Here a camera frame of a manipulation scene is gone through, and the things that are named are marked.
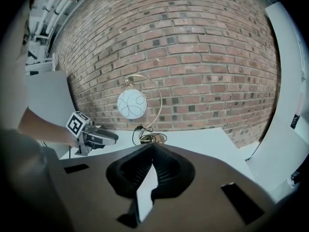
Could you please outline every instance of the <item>forearm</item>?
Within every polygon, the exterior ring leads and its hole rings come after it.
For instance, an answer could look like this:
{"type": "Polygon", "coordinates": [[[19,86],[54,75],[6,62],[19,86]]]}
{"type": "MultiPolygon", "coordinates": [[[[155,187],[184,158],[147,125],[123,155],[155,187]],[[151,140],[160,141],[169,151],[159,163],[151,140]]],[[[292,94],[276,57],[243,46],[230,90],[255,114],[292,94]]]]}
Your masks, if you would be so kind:
{"type": "Polygon", "coordinates": [[[27,136],[43,142],[75,146],[74,136],[66,129],[37,116],[29,108],[25,111],[18,130],[27,136]]]}

